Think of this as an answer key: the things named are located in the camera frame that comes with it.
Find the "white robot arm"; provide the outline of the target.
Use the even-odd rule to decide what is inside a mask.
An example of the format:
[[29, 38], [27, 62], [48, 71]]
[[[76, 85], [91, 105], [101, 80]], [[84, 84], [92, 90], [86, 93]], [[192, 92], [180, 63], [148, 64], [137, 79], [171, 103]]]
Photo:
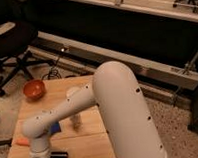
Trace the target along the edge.
[[29, 157], [50, 158], [50, 126], [93, 106], [100, 111], [116, 158], [169, 158], [137, 78], [118, 61], [101, 64], [92, 81], [56, 107], [24, 121]]

